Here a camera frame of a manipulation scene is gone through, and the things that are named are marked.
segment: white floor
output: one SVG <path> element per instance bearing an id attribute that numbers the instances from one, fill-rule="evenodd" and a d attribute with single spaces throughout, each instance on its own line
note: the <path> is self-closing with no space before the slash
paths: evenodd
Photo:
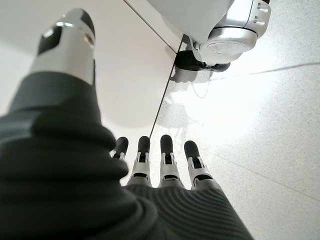
<path id="1" fill-rule="evenodd" d="M 172 74 L 151 137 L 151 181 L 159 184 L 169 134 L 190 188 L 183 146 L 193 140 L 255 239 L 319 240 L 320 4 L 271 7 L 266 34 L 228 71 Z"/>

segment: white robot body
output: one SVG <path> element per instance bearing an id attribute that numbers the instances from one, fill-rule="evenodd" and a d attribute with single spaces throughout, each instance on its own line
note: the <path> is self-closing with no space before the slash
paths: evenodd
<path id="1" fill-rule="evenodd" d="M 149 2 L 189 36 L 195 59 L 206 66 L 228 64 L 253 49 L 271 15 L 268 0 Z"/>

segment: robot finger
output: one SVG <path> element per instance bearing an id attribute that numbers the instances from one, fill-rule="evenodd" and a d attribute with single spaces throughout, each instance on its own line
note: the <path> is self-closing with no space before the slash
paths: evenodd
<path id="1" fill-rule="evenodd" d="M 191 190 L 219 189 L 222 191 L 202 161 L 198 147 L 193 141 L 187 141 L 184 144 L 184 152 L 188 162 Z"/>
<path id="2" fill-rule="evenodd" d="M 115 149 L 111 152 L 111 157 L 113 159 L 125 160 L 129 141 L 125 136 L 118 138 L 116 141 Z"/>
<path id="3" fill-rule="evenodd" d="M 163 135 L 160 140 L 160 147 L 160 184 L 158 188 L 179 187 L 184 189 L 175 161 L 172 138 L 169 135 Z"/>
<path id="4" fill-rule="evenodd" d="M 138 153 L 134 161 L 131 177 L 127 185 L 145 185 L 152 187 L 150 181 L 150 139 L 142 136 L 138 143 Z"/>

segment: black fingertip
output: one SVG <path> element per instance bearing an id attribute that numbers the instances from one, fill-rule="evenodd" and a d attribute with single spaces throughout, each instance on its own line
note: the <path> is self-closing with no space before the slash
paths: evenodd
<path id="1" fill-rule="evenodd" d="M 115 149 L 114 149 L 115 150 L 114 156 L 120 156 L 121 153 L 124 153 L 124 155 L 126 155 L 128 146 L 129 146 L 128 138 L 126 138 L 125 136 L 118 138 L 118 140 L 116 141 Z"/>
<path id="2" fill-rule="evenodd" d="M 184 144 L 184 153 L 186 159 L 188 158 L 197 158 L 200 156 L 197 144 L 194 141 L 186 141 Z"/>
<path id="3" fill-rule="evenodd" d="M 160 140 L 161 153 L 169 155 L 174 152 L 172 138 L 169 135 L 163 135 Z"/>
<path id="4" fill-rule="evenodd" d="M 85 10 L 83 9 L 81 10 L 83 12 L 81 16 L 81 20 L 91 29 L 91 31 L 93 32 L 93 35 L 96 36 L 95 26 L 94 26 L 94 23 L 92 22 L 90 15 Z"/>
<path id="5" fill-rule="evenodd" d="M 145 153 L 149 153 L 150 151 L 150 139 L 147 136 L 142 136 L 139 139 L 138 143 L 138 153 L 140 152 L 142 155 Z"/>

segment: robotic hand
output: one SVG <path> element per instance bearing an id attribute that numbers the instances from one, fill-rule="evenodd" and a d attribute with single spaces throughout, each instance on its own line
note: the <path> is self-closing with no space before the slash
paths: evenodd
<path id="1" fill-rule="evenodd" d="M 223 72 L 253 49 L 266 32 L 270 0 L 148 0 L 190 38 L 175 64 L 185 70 Z"/>
<path id="2" fill-rule="evenodd" d="M 124 160 L 128 149 L 128 139 L 120 137 L 116 141 L 116 148 L 111 152 L 114 159 Z M 160 140 L 161 162 L 160 162 L 160 184 L 158 188 L 178 187 L 184 189 L 180 179 L 177 162 L 175 161 L 173 141 L 169 135 L 163 135 Z M 134 161 L 131 177 L 127 186 L 144 185 L 152 187 L 150 178 L 150 140 L 142 136 L 138 143 L 138 152 Z M 219 184 L 209 173 L 207 166 L 200 157 L 197 145 L 193 141 L 184 144 L 184 152 L 188 164 L 191 181 L 191 190 L 219 189 Z"/>
<path id="3" fill-rule="evenodd" d="M 55 22 L 0 118 L 0 239 L 252 240 L 194 142 L 184 145 L 192 190 L 180 180 L 168 135 L 160 187 L 149 187 L 145 136 L 120 186 L 128 140 L 116 142 L 102 126 L 94 46 L 84 10 Z"/>

